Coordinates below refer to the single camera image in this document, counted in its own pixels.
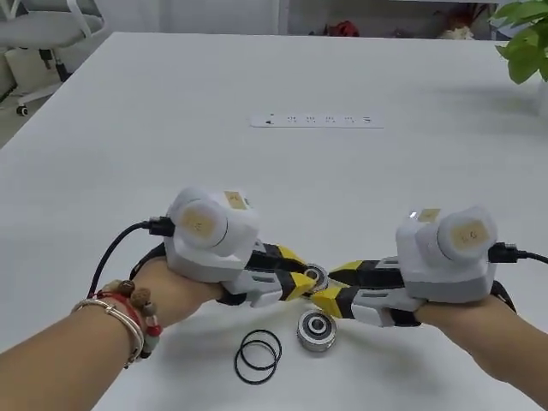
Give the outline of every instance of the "chair wheel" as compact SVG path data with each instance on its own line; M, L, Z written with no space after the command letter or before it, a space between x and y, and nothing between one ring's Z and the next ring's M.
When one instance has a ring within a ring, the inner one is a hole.
M25 105L20 105L17 107L16 113L18 116L26 117L28 116L28 108Z

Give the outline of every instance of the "forearm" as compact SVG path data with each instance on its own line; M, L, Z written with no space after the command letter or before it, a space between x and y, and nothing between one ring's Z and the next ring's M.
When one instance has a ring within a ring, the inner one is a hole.
M90 410L123 369L132 339L102 307L84 307L0 354L0 409Z
M491 376L548 409L548 335L501 301L490 297L466 307L426 305L417 315L469 352Z

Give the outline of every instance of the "metal bearing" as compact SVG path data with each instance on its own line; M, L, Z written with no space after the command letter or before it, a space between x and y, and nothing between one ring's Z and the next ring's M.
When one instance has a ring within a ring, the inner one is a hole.
M322 353L335 343L337 324L329 315L309 310L301 315L297 325L297 337L308 351Z
M305 297L310 297L310 295L317 293L322 289L326 289L329 286L329 277L327 271L324 269L324 267L320 265L309 264L304 274L305 276L311 278L316 282L316 285L314 285L314 287L310 291L303 295Z

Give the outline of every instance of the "hand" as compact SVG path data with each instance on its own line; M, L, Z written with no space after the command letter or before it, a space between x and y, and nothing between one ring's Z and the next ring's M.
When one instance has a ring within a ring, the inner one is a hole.
M220 284L197 283L171 271L165 259L147 262L134 279L137 288L151 290L158 322L165 328L183 321L207 301L221 297Z

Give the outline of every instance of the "floor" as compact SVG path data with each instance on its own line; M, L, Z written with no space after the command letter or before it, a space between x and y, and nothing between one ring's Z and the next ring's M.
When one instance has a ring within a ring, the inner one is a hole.
M32 103L27 104L29 115L27 117L17 116L15 108L17 107L16 99L13 97L6 98L0 104L0 149L19 131L23 124L45 103L47 98L42 98Z

